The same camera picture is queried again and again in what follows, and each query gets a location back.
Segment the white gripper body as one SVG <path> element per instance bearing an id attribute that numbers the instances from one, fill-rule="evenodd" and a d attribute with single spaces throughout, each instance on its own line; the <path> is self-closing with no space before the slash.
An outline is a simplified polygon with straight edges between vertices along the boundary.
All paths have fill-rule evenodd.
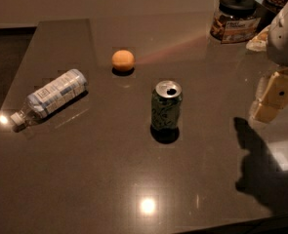
<path id="1" fill-rule="evenodd" d="M 267 56 L 281 66 L 288 67 L 288 7 L 273 19 L 267 35 Z"/>

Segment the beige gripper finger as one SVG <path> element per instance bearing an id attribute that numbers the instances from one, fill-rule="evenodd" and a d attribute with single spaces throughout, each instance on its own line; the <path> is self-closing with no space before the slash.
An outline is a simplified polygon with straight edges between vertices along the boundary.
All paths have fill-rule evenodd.
<path id="1" fill-rule="evenodd" d="M 270 123 L 288 105 L 288 69 L 274 71 L 272 94 L 268 102 L 255 100 L 250 109 L 250 117 L 258 122 Z"/>
<path id="2" fill-rule="evenodd" d="M 256 100 L 259 102 L 268 102 L 272 94 L 274 74 L 264 75 L 258 84 L 256 90 Z"/>

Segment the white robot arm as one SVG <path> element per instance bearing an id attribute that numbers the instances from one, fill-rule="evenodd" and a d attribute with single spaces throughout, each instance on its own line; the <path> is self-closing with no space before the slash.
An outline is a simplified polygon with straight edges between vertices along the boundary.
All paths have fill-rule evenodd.
<path id="1" fill-rule="evenodd" d="M 268 124 L 288 104 L 288 2 L 246 48 L 266 52 L 277 65 L 260 79 L 250 109 L 252 120 Z"/>

